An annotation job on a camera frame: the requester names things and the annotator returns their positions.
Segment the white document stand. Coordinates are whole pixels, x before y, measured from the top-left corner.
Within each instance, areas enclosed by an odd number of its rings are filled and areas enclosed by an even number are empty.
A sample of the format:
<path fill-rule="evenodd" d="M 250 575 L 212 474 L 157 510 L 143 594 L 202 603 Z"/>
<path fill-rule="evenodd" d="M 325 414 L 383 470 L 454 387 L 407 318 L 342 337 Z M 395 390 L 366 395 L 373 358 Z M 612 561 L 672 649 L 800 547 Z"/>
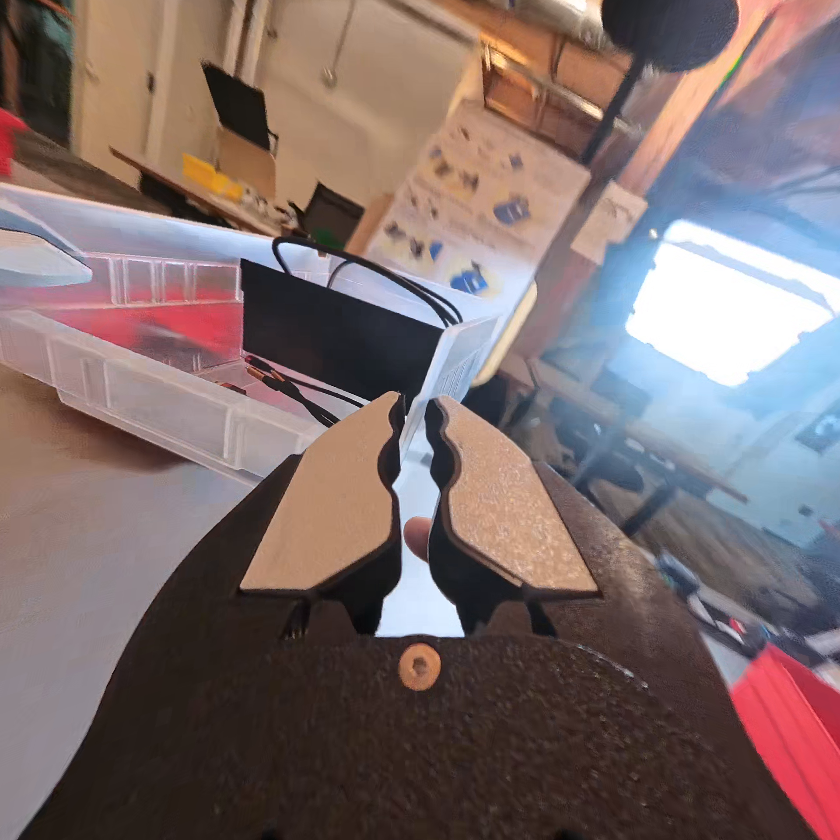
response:
<path fill-rule="evenodd" d="M 462 101 L 397 188 L 366 255 L 456 299 L 514 308 L 590 180 L 554 147 Z"/>

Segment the yellow bin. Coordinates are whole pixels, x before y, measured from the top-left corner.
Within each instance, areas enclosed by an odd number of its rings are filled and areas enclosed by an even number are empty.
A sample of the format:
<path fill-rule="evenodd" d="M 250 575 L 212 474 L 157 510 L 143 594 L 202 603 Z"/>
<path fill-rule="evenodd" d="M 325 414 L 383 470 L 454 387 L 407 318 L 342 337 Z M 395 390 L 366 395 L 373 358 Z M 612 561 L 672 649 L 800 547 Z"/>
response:
<path fill-rule="evenodd" d="M 216 170 L 212 164 L 186 152 L 182 153 L 182 174 L 208 193 L 235 204 L 242 201 L 245 192 L 242 184 Z"/>

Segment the large softbox light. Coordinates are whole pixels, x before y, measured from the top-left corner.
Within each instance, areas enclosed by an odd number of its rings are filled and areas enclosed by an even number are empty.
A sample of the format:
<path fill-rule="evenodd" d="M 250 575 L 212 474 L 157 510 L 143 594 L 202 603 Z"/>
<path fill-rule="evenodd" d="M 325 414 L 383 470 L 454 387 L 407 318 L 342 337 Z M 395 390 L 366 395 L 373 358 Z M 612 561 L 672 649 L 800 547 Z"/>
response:
<path fill-rule="evenodd" d="M 628 336 L 735 387 L 838 315 L 838 276 L 687 220 L 669 225 Z"/>

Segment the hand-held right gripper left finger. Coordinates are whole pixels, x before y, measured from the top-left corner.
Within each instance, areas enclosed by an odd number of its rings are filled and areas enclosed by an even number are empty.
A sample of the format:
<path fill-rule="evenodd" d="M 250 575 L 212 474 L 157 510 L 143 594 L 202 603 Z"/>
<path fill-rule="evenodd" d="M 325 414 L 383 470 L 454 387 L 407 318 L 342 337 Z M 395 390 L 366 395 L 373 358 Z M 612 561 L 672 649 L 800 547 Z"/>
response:
<path fill-rule="evenodd" d="M 336 602 L 357 633 L 376 633 L 402 575 L 394 484 L 405 419 L 403 395 L 386 392 L 308 446 L 239 583 L 241 595 Z"/>

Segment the black mesh office chair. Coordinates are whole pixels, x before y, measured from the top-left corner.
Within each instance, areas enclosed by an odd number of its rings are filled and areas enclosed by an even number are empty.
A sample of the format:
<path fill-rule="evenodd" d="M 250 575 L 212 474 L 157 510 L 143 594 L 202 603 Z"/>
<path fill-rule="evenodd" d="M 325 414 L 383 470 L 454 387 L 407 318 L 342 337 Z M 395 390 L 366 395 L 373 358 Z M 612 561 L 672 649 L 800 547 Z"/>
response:
<path fill-rule="evenodd" d="M 310 238 L 314 228 L 328 228 L 341 243 L 336 249 L 345 250 L 363 215 L 363 206 L 319 182 L 300 216 L 300 228 Z"/>

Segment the small white paper sign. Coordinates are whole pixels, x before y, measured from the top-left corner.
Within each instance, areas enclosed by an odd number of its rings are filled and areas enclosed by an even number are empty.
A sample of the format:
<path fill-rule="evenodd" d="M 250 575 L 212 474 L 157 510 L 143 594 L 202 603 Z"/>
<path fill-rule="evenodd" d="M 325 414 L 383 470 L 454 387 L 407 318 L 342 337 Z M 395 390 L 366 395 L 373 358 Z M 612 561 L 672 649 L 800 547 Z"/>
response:
<path fill-rule="evenodd" d="M 570 250 L 595 266 L 603 266 L 606 251 L 627 240 L 647 209 L 643 196 L 615 180 L 609 181 L 573 238 Z"/>

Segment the red plastic bin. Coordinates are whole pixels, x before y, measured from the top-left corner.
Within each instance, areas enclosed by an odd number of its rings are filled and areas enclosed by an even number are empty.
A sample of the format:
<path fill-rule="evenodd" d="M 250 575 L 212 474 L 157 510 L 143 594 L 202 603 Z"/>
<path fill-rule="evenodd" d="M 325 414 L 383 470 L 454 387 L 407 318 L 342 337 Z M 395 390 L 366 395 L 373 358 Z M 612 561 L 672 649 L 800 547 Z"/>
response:
<path fill-rule="evenodd" d="M 814 834 L 838 839 L 838 687 L 770 645 L 730 697 L 764 764 Z"/>

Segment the brown top work table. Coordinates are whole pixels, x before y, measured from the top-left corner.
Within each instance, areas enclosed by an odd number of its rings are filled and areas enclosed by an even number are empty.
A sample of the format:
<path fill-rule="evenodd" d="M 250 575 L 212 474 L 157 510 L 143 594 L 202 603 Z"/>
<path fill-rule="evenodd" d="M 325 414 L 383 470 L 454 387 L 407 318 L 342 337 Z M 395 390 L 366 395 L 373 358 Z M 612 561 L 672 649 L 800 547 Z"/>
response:
<path fill-rule="evenodd" d="M 636 536 L 676 498 L 679 491 L 706 499 L 710 492 L 718 490 L 741 504 L 749 503 L 746 495 L 686 447 L 632 418 L 606 398 L 586 390 L 583 384 L 546 363 L 537 359 L 527 359 L 524 363 L 536 396 L 550 396 L 578 409 L 599 428 L 574 473 L 573 486 L 581 494 L 588 492 L 596 472 L 612 455 L 625 455 L 659 477 L 656 488 L 620 525 L 628 538 Z"/>
<path fill-rule="evenodd" d="M 117 161 L 139 174 L 140 194 L 165 207 L 174 217 L 219 224 L 270 238 L 311 237 L 299 225 L 298 211 L 294 206 L 278 205 L 246 182 L 220 174 L 222 190 L 216 192 L 186 173 L 172 174 L 156 167 L 141 154 L 127 153 L 112 145 L 109 151 Z"/>

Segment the person's right hand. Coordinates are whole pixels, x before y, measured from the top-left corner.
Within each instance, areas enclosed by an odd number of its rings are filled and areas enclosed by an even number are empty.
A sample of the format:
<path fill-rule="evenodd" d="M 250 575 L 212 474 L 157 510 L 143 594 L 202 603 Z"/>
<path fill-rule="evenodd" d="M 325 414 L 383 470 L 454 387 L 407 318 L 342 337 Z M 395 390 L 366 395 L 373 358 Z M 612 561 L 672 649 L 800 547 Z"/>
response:
<path fill-rule="evenodd" d="M 415 557 L 425 563 L 428 563 L 428 544 L 433 522 L 431 518 L 415 516 L 409 518 L 403 528 L 406 547 Z"/>

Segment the clear plastic bin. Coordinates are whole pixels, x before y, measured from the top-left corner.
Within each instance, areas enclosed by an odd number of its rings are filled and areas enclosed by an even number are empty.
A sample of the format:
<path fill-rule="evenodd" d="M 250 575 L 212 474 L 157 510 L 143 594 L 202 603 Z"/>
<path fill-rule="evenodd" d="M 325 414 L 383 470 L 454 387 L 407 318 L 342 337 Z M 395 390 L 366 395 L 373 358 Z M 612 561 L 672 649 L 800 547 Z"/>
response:
<path fill-rule="evenodd" d="M 2 364 L 61 401 L 254 485 L 386 392 L 404 397 L 401 449 L 427 402 L 460 402 L 499 310 L 305 238 L 233 229 L 2 184 L 76 246 L 92 280 L 2 289 Z M 239 301 L 240 360 L 191 373 L 48 318 L 89 306 Z"/>

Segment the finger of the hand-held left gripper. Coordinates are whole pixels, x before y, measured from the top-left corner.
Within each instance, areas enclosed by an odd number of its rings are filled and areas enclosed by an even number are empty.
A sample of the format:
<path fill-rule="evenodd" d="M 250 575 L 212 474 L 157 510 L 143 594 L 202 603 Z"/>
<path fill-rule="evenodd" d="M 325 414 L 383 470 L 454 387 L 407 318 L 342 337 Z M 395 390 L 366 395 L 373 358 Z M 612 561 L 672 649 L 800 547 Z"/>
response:
<path fill-rule="evenodd" d="M 1 288 L 38 289 L 87 284 L 86 257 L 19 205 L 1 199 Z"/>

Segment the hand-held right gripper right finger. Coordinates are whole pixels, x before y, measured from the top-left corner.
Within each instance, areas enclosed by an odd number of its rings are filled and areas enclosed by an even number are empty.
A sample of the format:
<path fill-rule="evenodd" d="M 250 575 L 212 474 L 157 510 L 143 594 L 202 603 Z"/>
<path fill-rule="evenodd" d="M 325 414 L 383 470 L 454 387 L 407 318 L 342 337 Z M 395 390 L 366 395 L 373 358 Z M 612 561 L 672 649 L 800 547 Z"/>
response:
<path fill-rule="evenodd" d="M 430 400 L 425 432 L 439 491 L 427 563 L 463 634 L 505 604 L 552 635 L 547 604 L 601 596 L 536 466 L 510 439 L 449 396 Z"/>

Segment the black dome on pole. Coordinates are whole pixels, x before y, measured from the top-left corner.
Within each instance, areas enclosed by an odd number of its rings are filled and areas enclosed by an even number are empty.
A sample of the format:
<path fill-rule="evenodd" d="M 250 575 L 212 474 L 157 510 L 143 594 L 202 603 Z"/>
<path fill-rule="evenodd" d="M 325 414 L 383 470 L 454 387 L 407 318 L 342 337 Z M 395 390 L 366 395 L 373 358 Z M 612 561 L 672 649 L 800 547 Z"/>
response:
<path fill-rule="evenodd" d="M 688 72 L 729 45 L 740 21 L 736 1 L 603 1 L 602 26 L 613 45 L 633 59 L 580 156 L 588 166 L 613 131 L 645 67 Z"/>

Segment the black flat panel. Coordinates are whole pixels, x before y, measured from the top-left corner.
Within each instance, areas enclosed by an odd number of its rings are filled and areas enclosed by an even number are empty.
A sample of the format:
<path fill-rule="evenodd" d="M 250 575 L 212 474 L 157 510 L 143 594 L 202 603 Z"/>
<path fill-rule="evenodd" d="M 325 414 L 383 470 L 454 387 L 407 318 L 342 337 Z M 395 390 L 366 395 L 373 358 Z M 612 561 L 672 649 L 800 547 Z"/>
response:
<path fill-rule="evenodd" d="M 269 128 L 263 91 L 212 62 L 203 61 L 202 69 L 221 126 L 275 155 L 278 136 Z"/>

